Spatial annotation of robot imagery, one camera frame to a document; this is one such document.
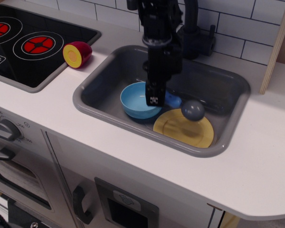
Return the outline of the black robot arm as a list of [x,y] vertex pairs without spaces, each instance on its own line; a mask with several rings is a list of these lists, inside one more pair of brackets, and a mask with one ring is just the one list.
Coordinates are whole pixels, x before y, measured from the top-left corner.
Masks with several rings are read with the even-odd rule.
[[128,0],[127,8],[137,10],[143,26],[143,43],[148,47],[145,85],[148,106],[163,106],[166,83],[182,71],[182,42],[176,29],[182,12],[176,0]]

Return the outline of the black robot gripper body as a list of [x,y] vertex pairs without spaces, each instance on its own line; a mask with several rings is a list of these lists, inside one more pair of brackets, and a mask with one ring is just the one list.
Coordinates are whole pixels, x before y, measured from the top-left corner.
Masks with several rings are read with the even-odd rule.
[[148,47],[148,59],[143,63],[148,83],[166,83],[182,71],[182,42],[179,38],[155,40],[143,38]]

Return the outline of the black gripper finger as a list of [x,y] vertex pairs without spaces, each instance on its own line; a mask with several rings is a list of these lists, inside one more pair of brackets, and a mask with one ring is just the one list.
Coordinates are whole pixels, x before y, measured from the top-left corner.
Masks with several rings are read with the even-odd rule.
[[165,82],[146,81],[145,96],[148,106],[164,106],[165,93]]

